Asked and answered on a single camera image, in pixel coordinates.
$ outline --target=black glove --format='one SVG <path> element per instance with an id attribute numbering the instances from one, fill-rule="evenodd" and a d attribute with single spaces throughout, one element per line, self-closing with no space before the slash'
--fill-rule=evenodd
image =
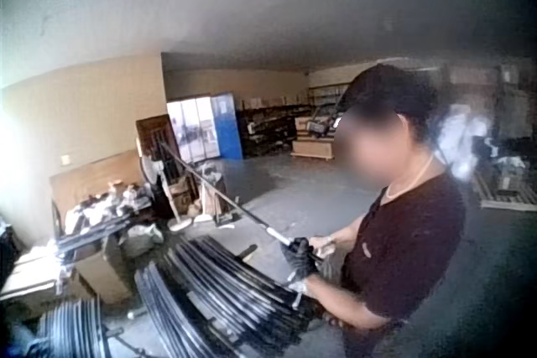
<path id="1" fill-rule="evenodd" d="M 310 246 L 307 238 L 295 238 L 289 246 L 284 244 L 281 246 L 285 260 L 295 271 L 295 280 L 303 280 L 318 272 L 315 260 L 310 256 L 313 253 L 313 247 Z"/>

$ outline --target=doorway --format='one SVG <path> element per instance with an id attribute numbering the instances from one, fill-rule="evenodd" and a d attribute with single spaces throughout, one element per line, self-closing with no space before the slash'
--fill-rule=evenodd
<path id="1" fill-rule="evenodd" d="M 196 163 L 220 156 L 209 96 L 168 102 L 168 114 L 183 160 Z"/>

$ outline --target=stack of metal bars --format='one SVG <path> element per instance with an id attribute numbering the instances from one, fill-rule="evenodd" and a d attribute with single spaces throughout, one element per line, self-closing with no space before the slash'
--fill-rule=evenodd
<path id="1" fill-rule="evenodd" d="M 186 286 L 226 329 L 234 345 L 248 344 L 262 356 L 282 355 L 290 345 L 298 344 L 300 334 L 319 313 L 314 299 L 300 298 L 297 292 L 264 276 L 209 236 L 181 241 L 168 250 L 159 269 L 166 278 L 166 287 L 175 289 L 176 303 L 185 302 L 186 291 L 180 288 Z M 141 277 L 138 273 L 137 283 Z M 142 289 L 138 285 L 142 295 L 152 292 L 148 284 L 143 285 Z M 144 302 L 154 306 L 151 301 Z M 163 342 L 168 345 L 173 335 L 162 330 L 165 329 L 160 326 L 159 332 L 165 335 Z"/>
<path id="2" fill-rule="evenodd" d="M 169 356 L 183 358 L 240 357 L 186 296 L 151 262 L 134 277 L 164 348 Z"/>
<path id="3" fill-rule="evenodd" d="M 28 358 L 110 358 L 98 299 L 65 301 L 39 321 Z"/>

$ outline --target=necklace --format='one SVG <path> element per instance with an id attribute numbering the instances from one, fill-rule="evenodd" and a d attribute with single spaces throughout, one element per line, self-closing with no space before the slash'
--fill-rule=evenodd
<path id="1" fill-rule="evenodd" d="M 414 178 L 414 180 L 412 181 L 411 184 L 409 184 L 406 188 L 404 188 L 403 190 L 400 190 L 399 192 L 397 192 L 395 195 L 391 195 L 389 193 L 389 190 L 392 186 L 392 184 L 390 184 L 388 186 L 388 188 L 386 189 L 386 193 L 384 194 L 386 196 L 386 199 L 395 199 L 396 197 L 399 197 L 401 196 L 403 193 L 405 192 L 408 192 L 410 189 L 412 189 L 417 183 L 418 181 L 420 180 L 420 178 L 423 176 L 423 174 L 425 173 L 425 171 L 429 168 L 429 165 L 430 163 L 432 163 L 433 161 L 433 157 L 434 157 L 434 154 L 431 153 L 430 154 L 430 157 L 429 157 L 429 161 L 427 161 L 427 163 L 423 166 L 423 168 L 418 172 L 418 174 L 416 175 L 416 177 Z"/>

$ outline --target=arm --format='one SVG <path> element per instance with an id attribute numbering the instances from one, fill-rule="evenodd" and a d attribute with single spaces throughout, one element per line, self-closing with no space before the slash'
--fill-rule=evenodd
<path id="1" fill-rule="evenodd" d="M 365 215 L 359 216 L 350 225 L 346 226 L 345 228 L 341 228 L 339 231 L 334 232 L 330 236 L 314 236 L 310 238 L 310 245 L 312 245 L 314 249 L 321 249 L 322 247 L 330 244 L 352 247 L 354 241 L 356 240 L 358 230 L 360 229 L 364 216 Z"/>
<path id="2" fill-rule="evenodd" d="M 358 329 L 376 329 L 390 319 L 371 312 L 357 297 L 313 274 L 305 280 L 308 291 L 331 314 Z"/>
<path id="3" fill-rule="evenodd" d="M 339 231 L 334 232 L 330 237 L 336 245 L 341 245 L 343 243 L 354 242 L 358 235 L 358 230 L 362 224 L 364 215 L 359 216 L 354 220 L 350 225 L 345 228 L 341 228 Z"/>

